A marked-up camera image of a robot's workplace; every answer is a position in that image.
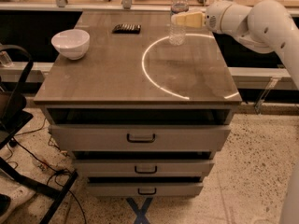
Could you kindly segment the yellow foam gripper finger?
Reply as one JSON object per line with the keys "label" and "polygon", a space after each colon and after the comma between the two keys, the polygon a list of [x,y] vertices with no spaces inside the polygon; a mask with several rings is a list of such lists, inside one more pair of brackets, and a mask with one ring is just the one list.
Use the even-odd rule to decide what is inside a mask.
{"label": "yellow foam gripper finger", "polygon": [[171,17],[175,25],[201,28],[205,23],[205,14],[201,11],[181,12]]}

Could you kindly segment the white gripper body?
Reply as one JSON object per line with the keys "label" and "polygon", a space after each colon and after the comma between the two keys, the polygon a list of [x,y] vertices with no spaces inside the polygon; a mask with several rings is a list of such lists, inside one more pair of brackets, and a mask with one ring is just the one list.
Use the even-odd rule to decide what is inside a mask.
{"label": "white gripper body", "polygon": [[221,21],[224,16],[226,10],[232,5],[233,3],[226,0],[217,0],[210,6],[206,8],[206,28],[217,34],[221,34]]}

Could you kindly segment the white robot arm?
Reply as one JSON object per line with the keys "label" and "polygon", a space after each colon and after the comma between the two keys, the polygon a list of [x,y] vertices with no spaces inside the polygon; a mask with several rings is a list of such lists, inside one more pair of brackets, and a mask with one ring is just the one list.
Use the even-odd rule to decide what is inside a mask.
{"label": "white robot arm", "polygon": [[232,37],[258,53],[274,52],[299,89],[299,29],[288,10],[275,0],[254,7],[218,0],[204,12],[180,12],[171,17],[175,25],[201,28]]}

